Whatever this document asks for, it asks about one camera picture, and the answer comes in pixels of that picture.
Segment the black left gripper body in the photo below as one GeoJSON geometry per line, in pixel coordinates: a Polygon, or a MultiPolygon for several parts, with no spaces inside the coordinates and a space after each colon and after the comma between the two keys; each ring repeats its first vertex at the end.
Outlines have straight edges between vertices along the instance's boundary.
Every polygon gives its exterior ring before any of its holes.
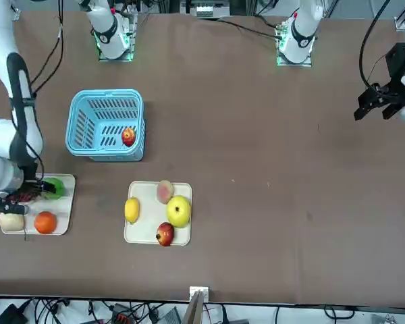
{"type": "Polygon", "coordinates": [[[390,81],[379,90],[386,96],[405,99],[405,43],[396,43],[385,55],[390,81]]]}

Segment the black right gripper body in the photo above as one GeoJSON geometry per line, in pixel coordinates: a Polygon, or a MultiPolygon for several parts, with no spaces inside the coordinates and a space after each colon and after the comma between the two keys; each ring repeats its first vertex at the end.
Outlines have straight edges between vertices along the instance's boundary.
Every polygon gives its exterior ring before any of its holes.
{"type": "Polygon", "coordinates": [[[38,168],[36,162],[32,162],[28,165],[21,165],[19,168],[24,176],[20,191],[41,191],[43,189],[42,181],[36,177],[36,171],[38,168]]]}

